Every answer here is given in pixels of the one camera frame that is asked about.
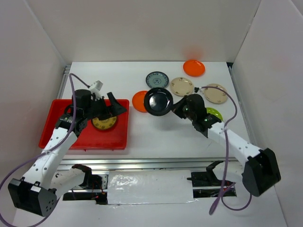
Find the yellow black patterned plate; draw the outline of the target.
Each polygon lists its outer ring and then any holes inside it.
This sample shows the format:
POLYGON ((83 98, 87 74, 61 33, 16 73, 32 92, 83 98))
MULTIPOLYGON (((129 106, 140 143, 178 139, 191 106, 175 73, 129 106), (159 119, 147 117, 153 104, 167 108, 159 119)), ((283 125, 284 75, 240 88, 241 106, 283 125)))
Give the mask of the yellow black patterned plate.
POLYGON ((109 130, 114 127, 117 123, 117 117, 111 117, 105 120, 100 120, 99 118, 94 118, 91 120, 92 125, 101 131, 109 130))

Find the cream plate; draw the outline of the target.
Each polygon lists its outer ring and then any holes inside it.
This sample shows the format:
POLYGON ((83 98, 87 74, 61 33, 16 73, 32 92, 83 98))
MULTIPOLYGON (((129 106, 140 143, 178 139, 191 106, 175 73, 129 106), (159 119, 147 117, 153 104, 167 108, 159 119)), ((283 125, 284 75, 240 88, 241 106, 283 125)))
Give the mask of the cream plate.
POLYGON ((194 84, 187 78, 174 78, 170 83, 170 90, 177 96, 188 96, 194 91, 194 84))
POLYGON ((226 89, 219 84, 209 84, 204 89, 205 98, 214 104, 223 104, 228 100, 228 96, 223 92, 226 89))

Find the orange plate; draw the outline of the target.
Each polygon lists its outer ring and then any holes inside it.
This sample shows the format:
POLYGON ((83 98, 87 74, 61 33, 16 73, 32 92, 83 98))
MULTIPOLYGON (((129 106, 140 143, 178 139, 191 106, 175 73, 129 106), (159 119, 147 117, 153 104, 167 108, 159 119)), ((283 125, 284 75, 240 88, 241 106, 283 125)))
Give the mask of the orange plate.
POLYGON ((200 77, 205 73, 205 66, 197 60, 188 60, 183 64, 184 72, 192 77, 200 77))
POLYGON ((137 93, 134 94, 132 98, 132 105, 135 110, 141 112, 141 113, 146 113, 146 109, 144 107, 144 97, 147 93, 147 90, 143 91, 138 91, 137 93))

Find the lime green plate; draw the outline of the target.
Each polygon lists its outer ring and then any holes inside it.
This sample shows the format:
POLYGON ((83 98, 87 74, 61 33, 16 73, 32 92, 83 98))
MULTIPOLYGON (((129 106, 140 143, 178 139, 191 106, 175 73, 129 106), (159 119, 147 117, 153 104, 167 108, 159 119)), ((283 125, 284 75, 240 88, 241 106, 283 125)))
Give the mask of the lime green plate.
POLYGON ((212 108, 212 107, 207 107, 206 108, 206 113, 207 113, 207 119, 211 120, 211 121, 215 121, 215 122, 222 122, 223 121, 223 116, 221 115, 221 113, 212 108))

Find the blue floral plate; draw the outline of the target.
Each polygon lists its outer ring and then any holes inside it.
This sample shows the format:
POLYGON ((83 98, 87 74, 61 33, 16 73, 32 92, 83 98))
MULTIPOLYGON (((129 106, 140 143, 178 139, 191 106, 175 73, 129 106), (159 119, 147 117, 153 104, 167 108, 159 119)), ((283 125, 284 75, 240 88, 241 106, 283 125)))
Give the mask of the blue floral plate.
POLYGON ((145 82, 149 88, 166 88, 169 85, 169 77, 163 72, 154 71, 146 76, 145 82))

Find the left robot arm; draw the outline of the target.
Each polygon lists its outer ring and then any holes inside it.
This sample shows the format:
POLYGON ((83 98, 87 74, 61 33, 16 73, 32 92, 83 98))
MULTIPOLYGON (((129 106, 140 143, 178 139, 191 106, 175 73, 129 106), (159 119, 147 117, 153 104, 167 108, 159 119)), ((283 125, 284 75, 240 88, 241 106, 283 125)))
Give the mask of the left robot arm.
POLYGON ((58 119, 49 142, 29 170, 20 178, 13 178, 8 191, 16 208, 41 217, 54 210, 58 199, 74 187, 87 189, 95 176, 88 166, 76 164, 63 175, 56 177, 56 170, 70 147, 77 141, 88 122, 94 118, 107 120, 124 114, 123 107, 111 92, 99 97, 91 90, 78 89, 58 119))

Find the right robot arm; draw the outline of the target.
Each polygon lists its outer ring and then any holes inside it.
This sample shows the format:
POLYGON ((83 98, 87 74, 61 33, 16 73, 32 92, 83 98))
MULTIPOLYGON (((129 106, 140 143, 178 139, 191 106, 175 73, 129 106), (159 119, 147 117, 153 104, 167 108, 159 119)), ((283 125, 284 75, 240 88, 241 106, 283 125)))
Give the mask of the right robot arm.
POLYGON ((250 144, 227 126, 215 115, 207 112, 200 95, 184 96, 172 106, 178 117, 189 119, 194 128, 205 137, 225 147, 242 164, 242 182, 249 193, 259 197, 281 180, 275 153, 267 148, 250 144))

